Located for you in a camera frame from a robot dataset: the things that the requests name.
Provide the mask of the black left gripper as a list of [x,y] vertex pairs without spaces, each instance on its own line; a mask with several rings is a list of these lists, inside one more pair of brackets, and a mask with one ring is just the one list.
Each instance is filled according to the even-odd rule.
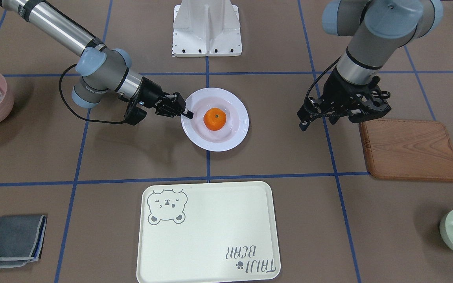
[[306,95],[297,111],[300,130],[306,131],[310,123],[319,118],[328,118],[332,125],[343,117],[352,123],[383,118],[392,108],[388,104],[390,92],[382,91],[379,81],[380,77],[375,75],[368,84],[355,85],[333,70],[322,88],[320,98]]

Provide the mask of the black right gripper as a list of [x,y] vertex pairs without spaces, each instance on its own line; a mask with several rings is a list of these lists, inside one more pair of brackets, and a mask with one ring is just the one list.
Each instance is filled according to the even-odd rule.
[[186,102],[180,93],[166,93],[161,86],[146,77],[142,77],[135,94],[128,100],[123,122],[129,125],[137,125],[146,117],[146,111],[142,108],[154,108],[156,114],[168,118],[182,116],[193,119],[194,113],[186,109]]

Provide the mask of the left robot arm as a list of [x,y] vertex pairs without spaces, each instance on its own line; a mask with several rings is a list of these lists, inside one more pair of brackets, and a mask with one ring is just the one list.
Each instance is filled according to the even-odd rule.
[[441,22],[440,0],[333,0],[322,13],[327,34],[350,36],[342,56],[325,72],[329,77],[320,98],[306,93],[297,111],[300,129],[319,118],[335,124],[347,117],[352,123],[383,118],[391,111],[390,92],[379,87],[377,75],[392,54],[426,36]]

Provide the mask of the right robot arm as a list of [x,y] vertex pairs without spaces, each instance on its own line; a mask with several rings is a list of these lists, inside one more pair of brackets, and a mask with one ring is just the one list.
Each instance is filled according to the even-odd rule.
[[45,0],[0,0],[0,6],[14,11],[26,22],[45,32],[72,53],[79,56],[74,66],[80,75],[73,87],[72,100],[83,108],[94,108],[109,91],[127,102],[121,123],[137,125],[146,117],[146,108],[157,115],[192,119],[184,98],[166,93],[162,88],[131,70],[130,55],[116,48],[111,50],[101,39],[63,14]]

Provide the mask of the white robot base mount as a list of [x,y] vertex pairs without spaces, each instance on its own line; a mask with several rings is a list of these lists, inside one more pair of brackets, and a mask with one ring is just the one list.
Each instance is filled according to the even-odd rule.
[[173,16],[173,56],[242,54],[239,8],[230,0],[183,0]]

